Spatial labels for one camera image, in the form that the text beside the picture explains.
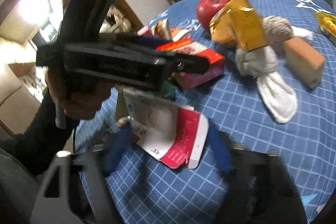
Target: hand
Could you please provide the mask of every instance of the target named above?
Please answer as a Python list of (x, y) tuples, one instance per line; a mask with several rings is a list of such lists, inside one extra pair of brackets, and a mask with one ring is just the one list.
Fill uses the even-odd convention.
[[(66, 94), (66, 85), (60, 71), (49, 69), (45, 82), (54, 102), (56, 98)], [(70, 99), (61, 101), (64, 113), (75, 120), (93, 119), (96, 112), (100, 110), (102, 102), (110, 97), (113, 86), (111, 83), (101, 81), (91, 93), (74, 92)]]

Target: sponge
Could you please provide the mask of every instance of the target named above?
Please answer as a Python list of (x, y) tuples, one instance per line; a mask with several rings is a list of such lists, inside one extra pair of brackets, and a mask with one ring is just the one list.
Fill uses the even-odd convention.
[(325, 58), (301, 38), (285, 41), (288, 66), (310, 87), (315, 88), (322, 80)]

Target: blue bedsheet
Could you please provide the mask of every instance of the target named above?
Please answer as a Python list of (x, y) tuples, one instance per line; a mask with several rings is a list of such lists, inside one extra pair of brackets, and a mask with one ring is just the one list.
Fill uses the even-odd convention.
[[(317, 32), (318, 23), (313, 16), (316, 11), (334, 13), (332, 8), (324, 0), (249, 0), (263, 17), (285, 17), (293, 26), (314, 32), (313, 47), (325, 57), (323, 81), (314, 90), (298, 80), (280, 59), (279, 73), (294, 88), (298, 111), (289, 123), (279, 125), (263, 105), (255, 79), (238, 74), (233, 63), (234, 52), (211, 42), (199, 26), (195, 15), (199, 1), (182, 0), (150, 22), (152, 26), (168, 17), (171, 27), (192, 27), (193, 39), (227, 56), (223, 77), (191, 91), (177, 91), (177, 102), (194, 106), (234, 141), (254, 151), (279, 150), (305, 203), (310, 222), (317, 215), (317, 207), (331, 196), (336, 182), (336, 49)], [(92, 121), (81, 121), (76, 138), (78, 149), (84, 150), (95, 134), (107, 128), (117, 130), (114, 126), (116, 97), (117, 92), (113, 90)], [(82, 181), (89, 195), (84, 175)], [(174, 171), (134, 144), (107, 182), (128, 224), (210, 224), (226, 189), (208, 146), (198, 168)]]

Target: red apple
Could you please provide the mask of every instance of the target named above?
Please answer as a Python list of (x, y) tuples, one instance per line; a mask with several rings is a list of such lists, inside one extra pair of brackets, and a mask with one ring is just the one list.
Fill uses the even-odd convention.
[(229, 0), (201, 0), (196, 6), (196, 15), (202, 27), (209, 31), (209, 23), (213, 16), (224, 7)]

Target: black sleeve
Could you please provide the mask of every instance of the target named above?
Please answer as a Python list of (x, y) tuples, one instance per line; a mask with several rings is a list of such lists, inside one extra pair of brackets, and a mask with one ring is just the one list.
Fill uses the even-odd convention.
[(55, 115), (55, 104), (47, 92), (26, 132), (0, 141), (0, 148), (21, 162), (33, 175), (43, 173), (78, 125), (78, 121), (68, 119), (67, 124), (72, 127), (59, 129), (55, 125)]

